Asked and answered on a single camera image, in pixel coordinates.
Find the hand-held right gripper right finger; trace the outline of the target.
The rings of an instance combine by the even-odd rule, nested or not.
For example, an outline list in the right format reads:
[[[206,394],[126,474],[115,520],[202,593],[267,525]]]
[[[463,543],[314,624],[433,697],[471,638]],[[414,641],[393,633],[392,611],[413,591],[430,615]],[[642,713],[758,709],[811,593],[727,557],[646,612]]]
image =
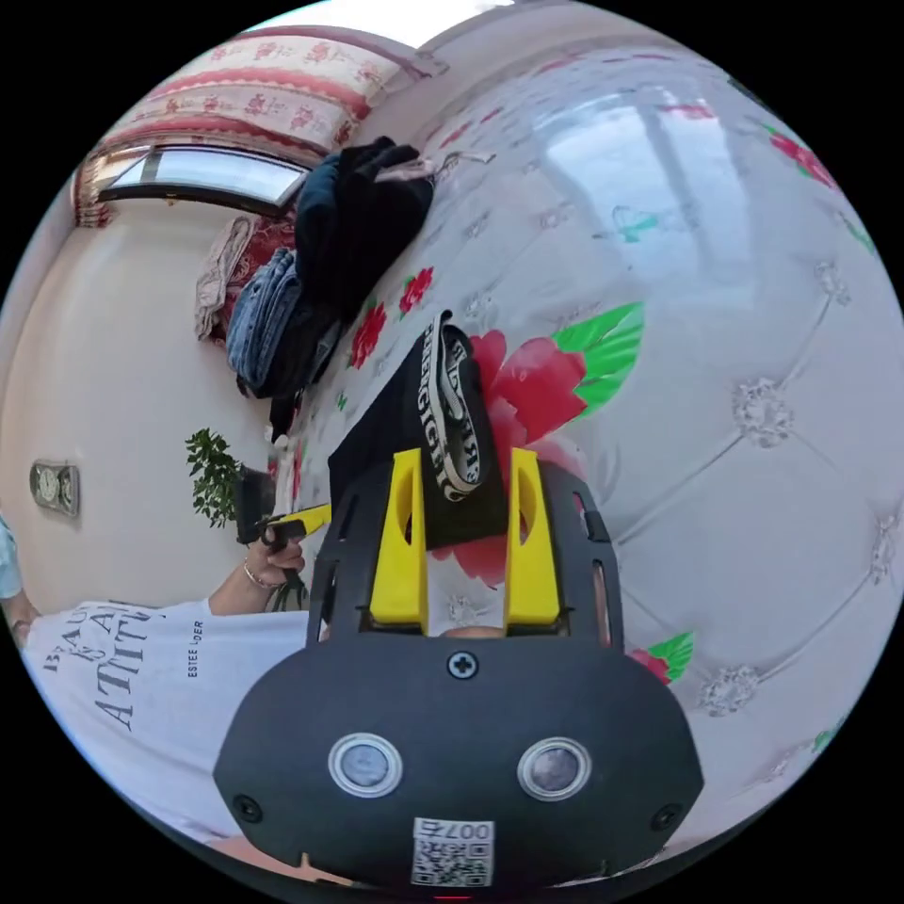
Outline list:
[[[513,448],[509,469],[504,625],[552,627],[560,615],[556,563],[540,461]]]

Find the person's left hand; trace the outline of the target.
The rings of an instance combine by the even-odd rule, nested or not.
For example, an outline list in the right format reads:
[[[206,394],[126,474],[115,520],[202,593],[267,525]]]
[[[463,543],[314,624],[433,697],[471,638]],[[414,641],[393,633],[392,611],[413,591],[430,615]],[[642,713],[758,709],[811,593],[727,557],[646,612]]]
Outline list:
[[[246,590],[249,612],[302,610],[305,590],[301,573],[304,569],[301,542],[290,540],[280,549],[263,541],[247,548],[243,566],[242,589]]]

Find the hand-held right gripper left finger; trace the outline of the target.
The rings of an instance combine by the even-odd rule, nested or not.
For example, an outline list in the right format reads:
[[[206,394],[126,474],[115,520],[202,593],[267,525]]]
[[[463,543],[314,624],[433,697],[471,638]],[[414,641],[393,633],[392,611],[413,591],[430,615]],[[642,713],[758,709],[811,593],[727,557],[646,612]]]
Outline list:
[[[421,451],[394,455],[370,615],[380,626],[428,626],[426,518]]]

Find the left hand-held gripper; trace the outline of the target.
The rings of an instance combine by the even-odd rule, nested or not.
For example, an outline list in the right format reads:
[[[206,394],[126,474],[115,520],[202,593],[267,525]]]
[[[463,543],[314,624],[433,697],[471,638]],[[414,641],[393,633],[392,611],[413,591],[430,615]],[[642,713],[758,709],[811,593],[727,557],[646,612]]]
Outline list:
[[[261,561],[265,565],[303,565],[301,542],[330,521],[330,504],[273,517],[261,536]]]

